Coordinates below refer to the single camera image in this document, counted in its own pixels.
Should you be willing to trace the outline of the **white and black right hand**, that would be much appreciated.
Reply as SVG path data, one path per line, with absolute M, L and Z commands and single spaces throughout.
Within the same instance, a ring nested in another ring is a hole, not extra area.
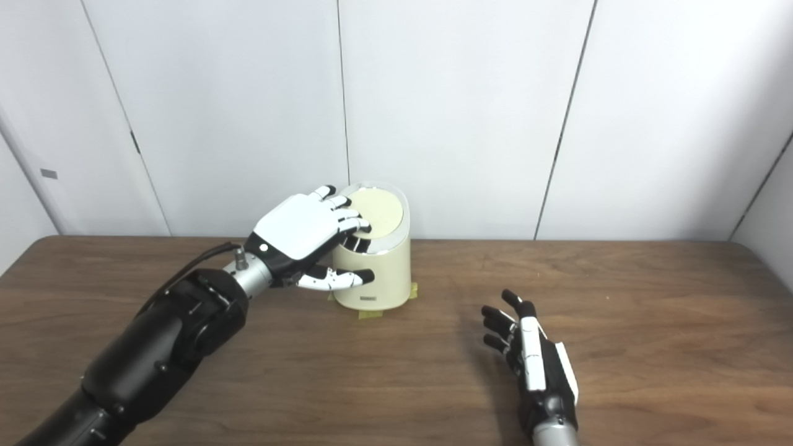
M 531 301 L 504 289 L 501 297 L 515 310 L 481 308 L 488 332 L 483 342 L 504 358 L 517 378 L 519 426 L 532 445 L 578 445 L 579 387 L 566 347 L 553 342 Z

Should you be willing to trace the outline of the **white and black left hand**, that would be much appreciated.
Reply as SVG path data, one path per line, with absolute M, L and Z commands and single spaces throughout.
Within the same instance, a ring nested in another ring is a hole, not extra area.
M 238 284 L 255 297 L 272 287 L 331 292 L 374 282 L 372 270 L 335 270 L 319 263 L 347 236 L 371 231 L 369 221 L 349 205 L 331 185 L 286 198 L 247 237 L 243 249 L 250 266 L 236 272 Z

